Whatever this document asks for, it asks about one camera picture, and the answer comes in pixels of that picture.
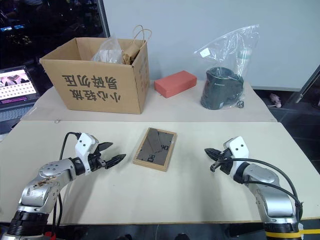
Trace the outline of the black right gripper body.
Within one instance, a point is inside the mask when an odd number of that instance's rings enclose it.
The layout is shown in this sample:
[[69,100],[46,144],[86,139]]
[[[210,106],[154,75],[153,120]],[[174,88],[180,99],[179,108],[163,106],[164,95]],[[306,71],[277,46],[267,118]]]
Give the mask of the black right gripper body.
[[210,170],[215,172],[215,170],[220,167],[222,172],[229,175],[233,166],[233,162],[230,161],[232,155],[233,154],[229,148],[221,151],[219,160],[215,161],[215,163],[210,166]]

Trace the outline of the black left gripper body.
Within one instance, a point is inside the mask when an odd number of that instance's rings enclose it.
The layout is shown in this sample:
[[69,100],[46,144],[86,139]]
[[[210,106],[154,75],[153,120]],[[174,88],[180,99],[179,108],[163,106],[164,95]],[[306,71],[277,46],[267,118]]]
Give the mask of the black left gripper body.
[[106,149],[104,146],[97,146],[95,151],[88,155],[88,163],[92,172],[107,166],[106,161],[101,158],[102,151]]

